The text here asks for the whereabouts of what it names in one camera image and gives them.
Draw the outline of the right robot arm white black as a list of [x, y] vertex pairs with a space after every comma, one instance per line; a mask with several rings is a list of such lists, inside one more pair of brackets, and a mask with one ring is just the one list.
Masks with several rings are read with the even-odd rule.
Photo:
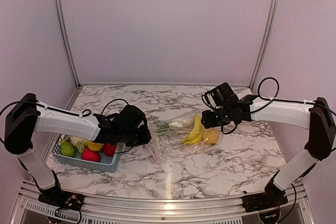
[[206, 91], [202, 94], [202, 101], [208, 110], [202, 113], [202, 123], [207, 129], [224, 128], [229, 124], [237, 127], [242, 122], [270, 124], [286, 158], [285, 166], [273, 176], [260, 195], [260, 203], [271, 207], [280, 199], [280, 193], [335, 151], [335, 111], [324, 97], [281, 99], [278, 97], [279, 81], [265, 77], [260, 85], [267, 81], [276, 84], [275, 94], [270, 97], [263, 96], [261, 87], [258, 87], [255, 94], [239, 98], [227, 82]]

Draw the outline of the red fake apple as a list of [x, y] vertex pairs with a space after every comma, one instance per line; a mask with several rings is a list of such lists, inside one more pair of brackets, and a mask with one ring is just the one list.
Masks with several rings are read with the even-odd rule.
[[107, 143], [103, 146], [102, 151], [106, 156], [113, 157], [116, 152], [116, 148], [117, 148], [117, 144], [111, 145]]
[[86, 148], [81, 154], [81, 159], [85, 161], [91, 161], [91, 162], [100, 162], [101, 157], [98, 152], [94, 152], [90, 150], [89, 148]]

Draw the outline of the yellow fake bell pepper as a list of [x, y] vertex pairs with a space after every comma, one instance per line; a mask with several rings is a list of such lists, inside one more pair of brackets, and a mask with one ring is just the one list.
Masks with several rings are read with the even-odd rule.
[[87, 146], [90, 150], [94, 151], [94, 152], [98, 152], [100, 151], [103, 147], [104, 147], [104, 144], [102, 143], [95, 143], [93, 141], [88, 141], [87, 142]]

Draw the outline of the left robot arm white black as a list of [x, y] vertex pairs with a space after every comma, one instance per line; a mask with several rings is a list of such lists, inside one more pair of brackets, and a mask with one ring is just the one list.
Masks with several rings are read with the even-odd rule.
[[74, 113], [49, 106], [27, 93], [11, 107], [5, 118], [5, 133], [1, 141], [5, 149], [17, 156], [32, 175], [41, 195], [54, 205], [66, 202], [56, 174], [34, 150], [33, 133], [56, 133], [79, 137], [100, 144], [123, 143], [126, 147], [146, 145], [150, 142], [147, 119], [139, 108], [126, 105], [119, 113], [103, 115], [85, 110]]

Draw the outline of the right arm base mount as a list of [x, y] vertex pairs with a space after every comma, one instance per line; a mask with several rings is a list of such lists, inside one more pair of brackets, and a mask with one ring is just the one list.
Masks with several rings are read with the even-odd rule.
[[285, 190], [280, 190], [273, 182], [269, 182], [262, 193], [246, 194], [242, 202], [246, 212], [253, 212], [280, 207], [288, 203], [288, 198]]

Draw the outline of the clear zip top bag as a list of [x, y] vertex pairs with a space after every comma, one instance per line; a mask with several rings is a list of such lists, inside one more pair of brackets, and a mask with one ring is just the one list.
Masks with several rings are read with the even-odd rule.
[[[185, 113], [175, 118], [194, 118], [195, 115], [201, 117], [201, 113]], [[167, 162], [173, 159], [184, 158], [193, 154], [202, 153], [212, 146], [217, 145], [222, 138], [219, 132], [219, 140], [215, 145], [207, 145], [202, 140], [195, 145], [186, 145], [182, 143], [182, 139], [187, 137], [192, 131], [193, 126], [185, 128], [174, 128], [171, 127], [166, 132], [156, 132], [154, 130], [154, 125], [149, 126], [151, 140], [148, 145], [146, 145], [146, 150], [155, 158], [157, 163]]]

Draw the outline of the white green fake cabbage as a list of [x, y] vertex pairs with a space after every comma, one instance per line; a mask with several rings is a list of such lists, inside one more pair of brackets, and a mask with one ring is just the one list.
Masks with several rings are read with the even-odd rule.
[[70, 136], [70, 143], [78, 150], [80, 154], [88, 147], [88, 141], [80, 138], [80, 137], [74, 137]]

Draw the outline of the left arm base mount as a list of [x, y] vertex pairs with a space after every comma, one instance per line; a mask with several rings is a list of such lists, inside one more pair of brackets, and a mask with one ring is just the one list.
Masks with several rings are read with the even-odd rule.
[[83, 195], [62, 190], [59, 181], [56, 180], [54, 187], [40, 190], [38, 201], [55, 206], [58, 210], [70, 209], [80, 211], [83, 203]]

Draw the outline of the green fake pear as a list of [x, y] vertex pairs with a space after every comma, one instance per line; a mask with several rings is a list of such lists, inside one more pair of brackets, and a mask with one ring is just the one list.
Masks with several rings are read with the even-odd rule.
[[61, 150], [61, 155], [63, 156], [68, 156], [68, 157], [76, 156], [75, 147], [71, 143], [67, 142], [65, 139], [61, 141], [60, 150]]

